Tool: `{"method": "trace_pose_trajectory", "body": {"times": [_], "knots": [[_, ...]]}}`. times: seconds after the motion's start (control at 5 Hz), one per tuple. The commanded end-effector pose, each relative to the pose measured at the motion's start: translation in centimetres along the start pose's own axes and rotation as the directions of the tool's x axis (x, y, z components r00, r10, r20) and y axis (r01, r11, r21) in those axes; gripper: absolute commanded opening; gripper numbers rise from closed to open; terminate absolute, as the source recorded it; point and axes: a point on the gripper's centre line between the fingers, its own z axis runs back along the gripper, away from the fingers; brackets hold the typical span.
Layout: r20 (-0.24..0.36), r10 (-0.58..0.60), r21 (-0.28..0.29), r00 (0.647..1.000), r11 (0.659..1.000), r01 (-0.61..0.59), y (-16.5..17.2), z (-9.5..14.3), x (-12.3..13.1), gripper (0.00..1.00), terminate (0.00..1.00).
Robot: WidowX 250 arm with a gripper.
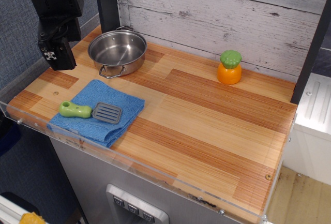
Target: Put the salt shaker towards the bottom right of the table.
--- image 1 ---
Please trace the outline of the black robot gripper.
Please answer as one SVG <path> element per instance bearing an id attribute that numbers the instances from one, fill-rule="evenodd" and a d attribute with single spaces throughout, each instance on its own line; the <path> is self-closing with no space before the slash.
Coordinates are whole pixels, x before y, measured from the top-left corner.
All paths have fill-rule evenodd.
<path id="1" fill-rule="evenodd" d="M 76 66 L 68 41 L 81 39 L 78 18 L 83 0 L 31 0 L 39 17 L 38 46 L 51 68 L 72 70 Z"/>

